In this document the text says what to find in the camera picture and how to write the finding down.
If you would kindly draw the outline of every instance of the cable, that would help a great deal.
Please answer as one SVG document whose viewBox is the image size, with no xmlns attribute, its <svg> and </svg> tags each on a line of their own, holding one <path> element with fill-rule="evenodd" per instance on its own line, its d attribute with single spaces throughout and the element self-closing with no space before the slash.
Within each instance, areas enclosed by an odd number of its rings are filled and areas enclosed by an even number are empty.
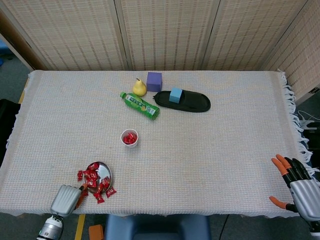
<svg viewBox="0 0 320 240">
<path fill-rule="evenodd" d="M 319 118 L 316 118 L 316 117 L 310 115 L 309 113 L 307 113 L 307 112 L 305 112 L 305 111 L 299 110 L 299 111 L 298 111 L 298 114 L 302 117 L 302 120 L 305 120 L 305 118 L 304 118 L 304 116 L 303 116 L 301 113 L 307 114 L 307 115 L 310 117 L 308 120 L 310 120 L 311 118 L 313 118 L 313 119 L 315 119 L 315 120 L 320 121 Z"/>
<path fill-rule="evenodd" d="M 221 232 L 220 232 L 219 240 L 221 240 L 222 233 L 224 232 L 224 229 L 225 229 L 225 226 L 226 226 L 226 223 L 227 223 L 227 220 L 228 220 L 229 216 L 230 216 L 230 214 L 228 214 L 228 215 L 226 216 L 225 220 L 224 220 L 224 224 L 223 224 L 222 230 L 221 230 Z"/>
</svg>

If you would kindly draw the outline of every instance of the orange object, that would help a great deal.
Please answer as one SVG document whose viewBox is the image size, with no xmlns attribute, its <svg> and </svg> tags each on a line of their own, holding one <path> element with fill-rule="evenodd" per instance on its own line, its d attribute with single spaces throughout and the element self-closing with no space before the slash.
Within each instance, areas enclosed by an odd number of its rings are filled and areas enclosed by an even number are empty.
<svg viewBox="0 0 320 240">
<path fill-rule="evenodd" d="M 281 208 L 281 209 L 286 209 L 286 203 L 283 201 L 279 201 L 278 199 L 276 199 L 274 196 L 270 196 L 269 197 L 270 201 L 273 202 L 274 205 L 276 205 L 277 207 Z"/>
<path fill-rule="evenodd" d="M 75 205 L 75 209 L 77 209 L 80 206 L 80 204 L 83 202 L 83 200 L 84 200 L 84 198 L 86 196 L 86 195 L 84 195 L 84 191 L 88 190 L 88 184 L 84 183 L 84 184 L 82 184 L 82 187 L 84 187 L 84 188 L 83 188 L 82 193 L 81 193 L 81 195 L 80 195 L 80 197 L 78 199 L 78 202 Z"/>
<path fill-rule="evenodd" d="M 289 172 L 286 170 L 286 168 L 282 165 L 282 163 L 276 159 L 276 158 L 271 158 L 271 161 L 274 163 L 274 165 L 278 168 L 278 170 L 280 171 L 281 175 L 286 175 Z"/>
<path fill-rule="evenodd" d="M 94 225 L 89 227 L 90 240 L 104 240 L 104 230 L 102 225 Z"/>
<path fill-rule="evenodd" d="M 285 169 L 290 169 L 292 166 L 290 163 L 280 154 L 275 155 L 275 157 L 282 163 L 282 165 L 285 167 Z"/>
</svg>

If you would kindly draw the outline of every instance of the white paper cup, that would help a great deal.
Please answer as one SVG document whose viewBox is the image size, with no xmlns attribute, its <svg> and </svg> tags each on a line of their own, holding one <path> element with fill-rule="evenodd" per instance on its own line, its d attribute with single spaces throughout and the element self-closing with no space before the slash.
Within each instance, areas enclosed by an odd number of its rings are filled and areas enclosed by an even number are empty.
<svg viewBox="0 0 320 240">
<path fill-rule="evenodd" d="M 129 133 L 133 133 L 133 134 L 136 135 L 136 141 L 135 141 L 135 143 L 132 143 L 132 144 L 125 144 L 124 137 L 127 136 Z M 121 134 L 121 142 L 128 148 L 134 148 L 135 146 L 137 146 L 138 140 L 139 140 L 138 132 L 136 130 L 134 130 L 134 129 L 126 129 Z"/>
</svg>

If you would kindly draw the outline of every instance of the candy wrapper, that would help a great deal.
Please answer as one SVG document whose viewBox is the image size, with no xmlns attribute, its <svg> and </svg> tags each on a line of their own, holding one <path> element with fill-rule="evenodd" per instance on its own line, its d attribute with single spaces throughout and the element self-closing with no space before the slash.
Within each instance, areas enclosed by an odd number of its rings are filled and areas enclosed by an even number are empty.
<svg viewBox="0 0 320 240">
<path fill-rule="evenodd" d="M 117 191 L 114 189 L 114 187 L 111 187 L 109 188 L 107 191 L 106 191 L 106 197 L 107 198 L 110 198 L 113 194 L 115 194 Z"/>
<path fill-rule="evenodd" d="M 96 188 L 97 187 L 97 180 L 89 180 L 86 183 L 88 184 L 88 188 Z"/>
<path fill-rule="evenodd" d="M 110 178 L 109 177 L 105 177 L 104 179 L 102 179 L 101 183 L 103 185 L 103 188 L 107 189 L 110 185 Z"/>
<path fill-rule="evenodd" d="M 95 179 L 97 180 L 98 179 L 98 174 L 95 170 L 85 170 L 83 171 L 83 174 L 85 176 L 86 179 Z"/>
<path fill-rule="evenodd" d="M 88 166 L 89 170 L 95 171 L 99 168 L 99 163 L 98 162 L 94 162 L 92 163 L 90 166 Z"/>
<path fill-rule="evenodd" d="M 127 136 L 123 137 L 123 142 L 127 145 L 134 144 L 137 141 L 138 137 L 132 132 L 129 132 Z"/>
<path fill-rule="evenodd" d="M 78 171 L 78 182 L 82 180 L 84 172 L 82 170 Z"/>
<path fill-rule="evenodd" d="M 101 203 L 105 202 L 105 200 L 102 198 L 100 192 L 94 193 L 93 196 L 95 197 L 95 199 L 97 199 L 98 204 L 101 204 Z"/>
<path fill-rule="evenodd" d="M 102 193 L 103 190 L 104 190 L 104 185 L 103 185 L 103 183 L 100 183 L 97 191 L 98 191 L 98 193 Z"/>
</svg>

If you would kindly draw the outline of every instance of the beige room divider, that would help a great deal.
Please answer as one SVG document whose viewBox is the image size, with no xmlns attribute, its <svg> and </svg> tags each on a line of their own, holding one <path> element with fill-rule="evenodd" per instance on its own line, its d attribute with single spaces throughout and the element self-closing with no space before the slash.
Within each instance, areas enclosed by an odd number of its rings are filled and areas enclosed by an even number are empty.
<svg viewBox="0 0 320 240">
<path fill-rule="evenodd" d="M 298 104 L 319 91 L 319 0 L 308 1 L 270 53 L 261 69 L 268 71 L 281 69 L 285 71 Z"/>
<path fill-rule="evenodd" d="M 3 13 L 48 70 L 280 68 L 287 72 L 297 99 L 320 83 L 319 4 L 0 0 Z"/>
</svg>

